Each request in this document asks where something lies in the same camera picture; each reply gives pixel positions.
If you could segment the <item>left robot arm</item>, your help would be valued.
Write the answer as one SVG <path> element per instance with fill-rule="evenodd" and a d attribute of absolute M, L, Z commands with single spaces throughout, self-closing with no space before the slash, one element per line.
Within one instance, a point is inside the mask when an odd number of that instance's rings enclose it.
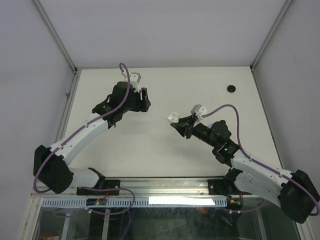
<path fill-rule="evenodd" d="M 88 188 L 100 194 L 106 178 L 98 170 L 72 168 L 75 157 L 96 137 L 114 127 L 127 112 L 147 112 L 151 102 L 148 90 L 138 82 L 118 82 L 112 93 L 97 104 L 84 122 L 70 135 L 49 147 L 40 145 L 34 152 L 33 175 L 49 191 L 61 194 L 68 188 Z"/>

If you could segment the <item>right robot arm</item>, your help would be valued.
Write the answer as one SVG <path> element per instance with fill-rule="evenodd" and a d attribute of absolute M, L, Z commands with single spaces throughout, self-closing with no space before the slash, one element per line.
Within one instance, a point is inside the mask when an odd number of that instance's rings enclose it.
<path fill-rule="evenodd" d="M 320 195 L 305 172 L 291 172 L 246 153 L 231 139 L 232 134 L 224 120 L 208 127 L 200 123 L 201 116 L 195 113 L 179 117 L 173 112 L 167 119 L 182 137 L 195 137 L 211 146 L 217 161 L 230 168 L 223 178 L 226 192 L 241 191 L 258 196 L 300 224 L 308 217 L 320 214 Z"/>

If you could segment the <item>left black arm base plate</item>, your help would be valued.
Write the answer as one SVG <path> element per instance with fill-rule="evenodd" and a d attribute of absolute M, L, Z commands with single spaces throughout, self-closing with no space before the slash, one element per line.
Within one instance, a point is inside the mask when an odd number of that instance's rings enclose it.
<path fill-rule="evenodd" d="M 92 187 L 93 190 L 78 187 L 77 196 L 118 196 L 120 194 L 121 181 L 119 179 L 104 179 Z"/>

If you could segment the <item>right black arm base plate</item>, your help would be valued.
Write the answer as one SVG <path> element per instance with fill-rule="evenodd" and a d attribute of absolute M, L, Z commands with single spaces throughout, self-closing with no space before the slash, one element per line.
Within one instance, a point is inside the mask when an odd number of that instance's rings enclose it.
<path fill-rule="evenodd" d="M 235 186 L 234 183 L 224 181 L 222 178 L 207 180 L 208 194 L 210 196 L 223 195 L 233 196 L 240 195 L 241 191 Z"/>

